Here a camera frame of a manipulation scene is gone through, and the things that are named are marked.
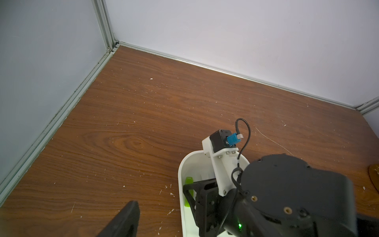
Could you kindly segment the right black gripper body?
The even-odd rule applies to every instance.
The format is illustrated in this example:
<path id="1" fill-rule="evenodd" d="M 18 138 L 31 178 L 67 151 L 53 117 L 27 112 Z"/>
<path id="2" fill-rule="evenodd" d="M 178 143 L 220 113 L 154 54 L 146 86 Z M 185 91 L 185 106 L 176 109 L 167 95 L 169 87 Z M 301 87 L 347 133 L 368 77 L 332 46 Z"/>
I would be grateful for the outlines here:
<path id="1" fill-rule="evenodd" d="M 188 190 L 193 190 L 191 198 Z M 192 210 L 195 223 L 199 227 L 200 237 L 216 237 L 223 232 L 228 235 L 237 235 L 236 228 L 231 227 L 236 224 L 232 219 L 231 206 L 225 212 L 226 196 L 222 197 L 218 193 L 218 185 L 214 181 L 200 181 L 183 187 L 183 193 L 187 195 Z"/>

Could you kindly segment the white oval storage box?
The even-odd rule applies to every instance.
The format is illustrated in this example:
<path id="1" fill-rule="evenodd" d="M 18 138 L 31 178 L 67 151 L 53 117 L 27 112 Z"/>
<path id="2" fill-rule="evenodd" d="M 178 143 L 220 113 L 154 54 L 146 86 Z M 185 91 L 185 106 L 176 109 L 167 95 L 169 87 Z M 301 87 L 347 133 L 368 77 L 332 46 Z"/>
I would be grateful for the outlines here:
<path id="1" fill-rule="evenodd" d="M 249 165 L 249 161 L 241 155 L 240 158 L 240 167 L 244 170 Z M 178 183 L 179 183 L 179 192 L 180 192 L 180 206 L 181 206 L 181 220 L 182 220 L 182 233 L 184 237 L 199 237 L 199 227 L 195 223 L 195 218 L 193 217 L 192 210 L 190 209 L 190 205 L 187 206 L 185 203 L 186 196 L 183 193 L 183 187 L 188 183 L 187 178 L 192 178 L 195 182 L 207 181 L 211 180 L 212 182 L 215 180 L 215 173 L 212 165 L 212 161 L 208 158 L 203 151 L 194 151 L 189 153 L 182 160 L 179 170 L 178 170 Z M 226 207 L 223 207 L 223 211 L 227 211 L 234 201 L 235 194 L 237 193 L 236 189 L 231 190 L 232 192 L 227 195 Z M 236 228 L 237 237 L 256 237 L 254 233 L 247 229 L 243 228 L 243 225 L 236 219 L 237 223 L 234 226 Z"/>

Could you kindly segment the green usb flash drive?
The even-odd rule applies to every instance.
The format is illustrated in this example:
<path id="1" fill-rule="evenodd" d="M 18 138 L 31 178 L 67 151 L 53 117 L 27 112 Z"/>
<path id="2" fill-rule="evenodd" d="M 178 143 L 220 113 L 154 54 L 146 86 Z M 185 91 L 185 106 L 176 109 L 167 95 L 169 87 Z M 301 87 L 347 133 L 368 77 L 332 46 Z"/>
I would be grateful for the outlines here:
<path id="1" fill-rule="evenodd" d="M 186 177 L 185 178 L 185 185 L 193 184 L 193 178 L 192 177 Z M 193 198 L 193 190 L 188 190 L 188 193 L 190 194 L 191 198 Z M 185 195 L 185 207 L 190 207 L 190 203 L 188 201 L 187 195 Z"/>

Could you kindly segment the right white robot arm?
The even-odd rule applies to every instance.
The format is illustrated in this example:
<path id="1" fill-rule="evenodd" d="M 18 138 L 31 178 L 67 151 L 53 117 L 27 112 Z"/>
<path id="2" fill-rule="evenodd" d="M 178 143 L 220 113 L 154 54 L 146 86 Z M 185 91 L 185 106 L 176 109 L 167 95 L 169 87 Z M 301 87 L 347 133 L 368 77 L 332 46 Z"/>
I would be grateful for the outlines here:
<path id="1" fill-rule="evenodd" d="M 234 160 L 220 173 L 202 152 L 181 164 L 182 226 L 195 237 L 376 237 L 379 220 L 356 212 L 353 183 L 285 154 Z"/>

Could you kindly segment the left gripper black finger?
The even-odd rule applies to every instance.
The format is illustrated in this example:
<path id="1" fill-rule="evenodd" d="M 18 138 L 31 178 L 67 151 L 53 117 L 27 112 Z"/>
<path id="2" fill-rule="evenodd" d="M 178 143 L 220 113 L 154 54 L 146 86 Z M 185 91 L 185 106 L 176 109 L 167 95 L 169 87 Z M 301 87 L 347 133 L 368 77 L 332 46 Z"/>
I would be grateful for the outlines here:
<path id="1" fill-rule="evenodd" d="M 132 200 L 108 223 L 97 237 L 136 237 L 140 219 L 140 208 Z"/>

